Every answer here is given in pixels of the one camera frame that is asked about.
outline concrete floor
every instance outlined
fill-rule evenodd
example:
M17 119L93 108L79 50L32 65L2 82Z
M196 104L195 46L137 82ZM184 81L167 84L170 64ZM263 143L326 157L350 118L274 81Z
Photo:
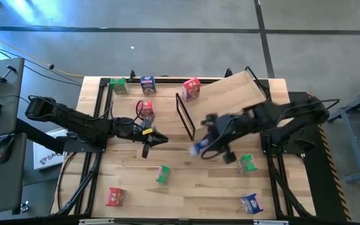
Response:
M266 29L360 30L360 1L260 0ZM12 26L76 26L111 28L234 28L258 29L253 0L1 0L0 24ZM251 66L267 78L259 34L218 33L70 33L0 31L0 39L56 67L88 76L138 75L222 77ZM290 91L309 91L321 99L341 98L339 107L360 93L360 35L268 34L267 42L276 78L285 78ZM0 48L11 50L0 43ZM79 88L26 70L22 96L52 96L75 107ZM19 117L24 119L21 102ZM28 121L48 131L51 123ZM360 181L346 184L343 177L358 172L344 127L326 125L326 135L336 163L353 221L360 222ZM28 142L23 198L30 203L35 190L52 199L55 167L33 171ZM32 205L20 216L46 215L51 200ZM10 218L0 213L0 219Z

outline wooden tabletop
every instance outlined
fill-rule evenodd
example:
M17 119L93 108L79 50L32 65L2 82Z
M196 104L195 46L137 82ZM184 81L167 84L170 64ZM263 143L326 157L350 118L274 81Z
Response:
M84 78L77 104L78 111L93 115L99 80L100 77ZM275 103L289 102L284 79L269 79L269 85ZM106 152L102 155L92 216L274 219L276 215L268 164L265 155L261 153L259 134L249 134L231 143L231 149L236 156L253 154L259 168L257 171L241 175L235 162L225 164L221 156L208 161L191 157L188 149L193 143L189 140L176 112L174 98L181 85L158 83L156 86L155 96L145 96L139 84L129 84L130 94L127 96L113 94L113 114L115 117L134 117L136 103L139 100L151 100L156 115L154 125L159 132L169 137L169 142L151 148L148 158L143 159L141 143L119 138L110 139ZM79 185L84 155L79 153L74 156L66 168L60 189L62 204L72 196ZM284 163L290 189L301 204L311 214L315 214L303 162L296 156L284 155ZM155 181L160 165L171 168L167 186ZM109 188L121 188L127 191L122 207L105 206ZM88 199L88 191L87 187L83 208ZM242 207L239 198L252 193L257 194L263 212L247 214ZM279 195L282 210L286 213L284 195L281 191ZM51 212L57 210L57 201L55 201Z

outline red cereal box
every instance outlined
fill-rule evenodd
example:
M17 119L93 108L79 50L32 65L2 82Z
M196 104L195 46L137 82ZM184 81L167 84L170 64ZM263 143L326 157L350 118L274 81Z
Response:
M141 104L138 104L137 113L141 110ZM154 119L154 111L153 111L153 102L152 101L144 101L142 104L142 111L140 113L140 117L143 119L149 118Z
M125 193L123 189L110 187L105 206L122 206Z
M198 98L201 83L194 77L182 84L182 96L186 101Z

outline yellow sticker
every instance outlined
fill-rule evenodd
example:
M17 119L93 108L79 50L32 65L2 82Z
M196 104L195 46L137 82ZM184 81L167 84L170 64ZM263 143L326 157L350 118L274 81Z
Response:
M146 135L146 134L152 133L153 131L154 131L154 130L153 130L152 128L143 130L143 131L142 131L142 135Z

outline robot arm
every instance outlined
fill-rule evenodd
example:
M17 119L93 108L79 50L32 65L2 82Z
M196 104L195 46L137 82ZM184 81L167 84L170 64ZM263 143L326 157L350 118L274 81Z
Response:
M104 143L114 136L139 141L145 144L142 156L147 158L150 147L168 142L168 137L152 127L152 121L148 119L138 125L128 117L93 118L64 104L56 103L51 97L30 96L29 100L30 104L25 112L27 118L60 125L76 133L82 141L89 144Z
M231 152L229 143L249 133L270 130L267 137L272 144L281 144L288 137L308 124L324 123L329 117L328 110L323 106L324 101L312 98L303 102L292 102L276 105L271 101L247 107L241 114L209 114L201 124L207 126L208 133L204 136L204 147L201 149L203 159L211 159L225 153L224 160L231 163L236 160ZM294 118L283 127L277 127L279 121ZM210 157L205 153L216 151Z

